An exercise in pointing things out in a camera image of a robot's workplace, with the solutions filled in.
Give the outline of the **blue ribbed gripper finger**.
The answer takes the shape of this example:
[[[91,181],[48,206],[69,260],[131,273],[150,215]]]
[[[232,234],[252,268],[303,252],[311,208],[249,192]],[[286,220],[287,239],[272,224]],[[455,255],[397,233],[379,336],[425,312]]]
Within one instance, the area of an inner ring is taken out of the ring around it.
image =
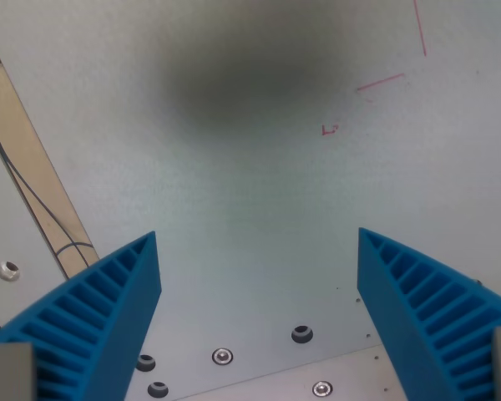
[[[161,292],[151,231],[19,313],[0,343],[32,346],[38,400],[123,400]]]
[[[374,231],[358,232],[357,289],[409,400],[494,400],[501,296]]]

